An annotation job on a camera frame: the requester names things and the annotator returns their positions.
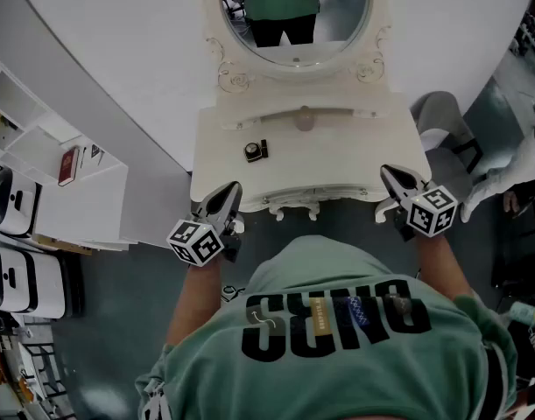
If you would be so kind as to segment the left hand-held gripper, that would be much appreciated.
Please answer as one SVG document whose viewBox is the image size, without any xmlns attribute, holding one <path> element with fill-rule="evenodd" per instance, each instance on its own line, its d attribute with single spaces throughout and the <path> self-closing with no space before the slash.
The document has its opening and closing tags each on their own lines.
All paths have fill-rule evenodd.
<svg viewBox="0 0 535 420">
<path fill-rule="evenodd" d="M 202 202 L 205 213 L 192 213 L 179 220 L 166 241 L 184 263 L 203 267 L 221 255 L 234 263 L 244 232 L 241 215 L 237 214 L 243 195 L 242 185 L 228 182 L 211 192 Z"/>
</svg>

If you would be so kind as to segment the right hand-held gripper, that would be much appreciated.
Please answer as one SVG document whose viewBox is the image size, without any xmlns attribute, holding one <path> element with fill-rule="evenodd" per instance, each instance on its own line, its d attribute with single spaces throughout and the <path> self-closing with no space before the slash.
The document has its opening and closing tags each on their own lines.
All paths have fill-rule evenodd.
<svg viewBox="0 0 535 420">
<path fill-rule="evenodd" d="M 415 234 L 433 238 L 451 228 L 458 201 L 445 186 L 425 190 L 426 182 L 418 173 L 393 164 L 383 164 L 380 177 L 389 195 L 400 200 L 399 206 L 406 212 L 406 216 L 399 217 L 397 223 L 405 242 Z M 410 196 L 410 191 L 423 192 Z"/>
</svg>

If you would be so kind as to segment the small bottle with brown cap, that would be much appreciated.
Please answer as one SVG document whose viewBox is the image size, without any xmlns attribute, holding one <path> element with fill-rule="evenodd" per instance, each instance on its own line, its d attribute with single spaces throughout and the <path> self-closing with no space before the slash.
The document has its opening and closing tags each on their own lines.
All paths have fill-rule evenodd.
<svg viewBox="0 0 535 420">
<path fill-rule="evenodd" d="M 308 106 L 302 106 L 295 111 L 293 122 L 297 130 L 311 131 L 315 126 L 316 114 Z"/>
</svg>

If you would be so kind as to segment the person's left forearm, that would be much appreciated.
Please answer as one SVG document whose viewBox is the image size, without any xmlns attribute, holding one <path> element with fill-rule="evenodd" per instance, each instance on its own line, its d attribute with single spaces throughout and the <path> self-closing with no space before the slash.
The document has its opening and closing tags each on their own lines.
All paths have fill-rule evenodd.
<svg viewBox="0 0 535 420">
<path fill-rule="evenodd" d="M 165 336 L 168 346 L 177 346 L 204 326 L 221 307 L 222 258 L 203 267 L 190 265 Z"/>
</svg>

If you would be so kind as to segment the person's right forearm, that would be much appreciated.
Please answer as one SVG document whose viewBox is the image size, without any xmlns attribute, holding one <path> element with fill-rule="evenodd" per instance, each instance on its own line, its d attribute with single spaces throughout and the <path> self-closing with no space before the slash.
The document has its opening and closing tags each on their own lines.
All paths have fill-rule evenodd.
<svg viewBox="0 0 535 420">
<path fill-rule="evenodd" d="M 450 300 L 474 295 L 444 235 L 415 236 L 420 279 Z"/>
</svg>

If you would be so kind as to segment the white dressing table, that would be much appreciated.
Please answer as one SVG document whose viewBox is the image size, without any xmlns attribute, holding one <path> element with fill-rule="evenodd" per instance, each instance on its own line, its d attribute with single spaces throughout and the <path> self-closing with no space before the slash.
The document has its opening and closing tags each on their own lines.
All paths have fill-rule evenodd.
<svg viewBox="0 0 535 420">
<path fill-rule="evenodd" d="M 244 147 L 262 139 L 269 157 L 248 163 Z M 249 129 L 223 129 L 220 110 L 206 108 L 197 125 L 190 196 L 201 202 L 216 188 L 237 181 L 243 188 L 240 212 L 267 210 L 282 220 L 284 209 L 306 208 L 315 220 L 322 201 L 386 200 L 382 165 L 404 166 L 423 180 L 432 177 L 401 94 L 391 96 L 378 118 L 323 110 L 308 132 L 296 129 L 290 113 L 267 116 Z"/>
</svg>

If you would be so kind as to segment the grey chair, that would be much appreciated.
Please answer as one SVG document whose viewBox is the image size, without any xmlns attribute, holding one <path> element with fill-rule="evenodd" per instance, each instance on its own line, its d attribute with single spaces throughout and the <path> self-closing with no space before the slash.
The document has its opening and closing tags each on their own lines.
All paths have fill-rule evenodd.
<svg viewBox="0 0 535 420">
<path fill-rule="evenodd" d="M 483 157 L 482 148 L 453 94 L 429 93 L 419 102 L 414 118 L 424 151 L 446 148 L 461 160 L 468 174 L 473 173 Z"/>
</svg>

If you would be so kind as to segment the white shelving unit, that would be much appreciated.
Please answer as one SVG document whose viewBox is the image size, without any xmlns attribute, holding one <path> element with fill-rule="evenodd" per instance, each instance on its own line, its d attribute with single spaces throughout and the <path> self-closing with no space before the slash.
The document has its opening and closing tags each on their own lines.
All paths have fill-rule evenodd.
<svg viewBox="0 0 535 420">
<path fill-rule="evenodd" d="M 75 180 L 58 186 L 62 156 L 80 148 Z M 0 166 L 42 186 L 33 231 L 92 249 L 122 251 L 128 167 L 50 109 L 0 61 Z"/>
</svg>

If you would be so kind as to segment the red book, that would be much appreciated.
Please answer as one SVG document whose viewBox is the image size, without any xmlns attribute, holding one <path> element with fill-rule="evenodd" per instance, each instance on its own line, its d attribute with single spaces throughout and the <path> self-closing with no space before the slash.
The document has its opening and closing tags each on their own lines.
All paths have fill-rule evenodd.
<svg viewBox="0 0 535 420">
<path fill-rule="evenodd" d="M 58 186 L 66 186 L 75 180 L 80 148 L 74 146 L 61 159 Z"/>
</svg>

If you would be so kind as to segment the person's green printed shirt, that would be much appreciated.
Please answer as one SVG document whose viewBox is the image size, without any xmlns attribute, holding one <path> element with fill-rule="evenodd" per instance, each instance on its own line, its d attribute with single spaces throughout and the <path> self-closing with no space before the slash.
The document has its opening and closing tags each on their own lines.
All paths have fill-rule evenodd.
<svg viewBox="0 0 535 420">
<path fill-rule="evenodd" d="M 476 295 L 455 300 L 321 235 L 291 241 L 243 293 L 136 382 L 139 420 L 497 420 L 517 349 Z"/>
</svg>

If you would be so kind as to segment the white and black robot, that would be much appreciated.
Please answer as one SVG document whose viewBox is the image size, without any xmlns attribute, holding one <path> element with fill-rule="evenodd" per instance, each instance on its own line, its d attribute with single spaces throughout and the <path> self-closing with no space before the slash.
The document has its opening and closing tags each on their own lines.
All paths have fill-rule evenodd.
<svg viewBox="0 0 535 420">
<path fill-rule="evenodd" d="M 80 259 L 0 246 L 0 311 L 46 319 L 79 316 L 84 307 Z"/>
<path fill-rule="evenodd" d="M 3 168 L 0 171 L 0 232 L 16 238 L 32 236 L 42 186 Z"/>
</svg>

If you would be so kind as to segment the oval mirror ornate white frame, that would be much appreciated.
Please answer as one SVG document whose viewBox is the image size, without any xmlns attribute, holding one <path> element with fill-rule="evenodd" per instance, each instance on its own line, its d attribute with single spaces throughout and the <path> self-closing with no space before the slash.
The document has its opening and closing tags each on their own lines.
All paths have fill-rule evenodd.
<svg viewBox="0 0 535 420">
<path fill-rule="evenodd" d="M 328 59 L 293 62 L 290 65 L 266 59 L 236 38 L 229 22 L 221 14 L 221 0 L 203 0 L 207 20 L 207 42 L 223 67 L 234 65 L 246 76 L 262 75 L 272 79 L 308 80 L 331 76 L 348 69 L 364 83 L 379 82 L 385 76 L 382 44 L 391 28 L 388 0 L 367 0 L 367 8 L 344 47 Z"/>
</svg>

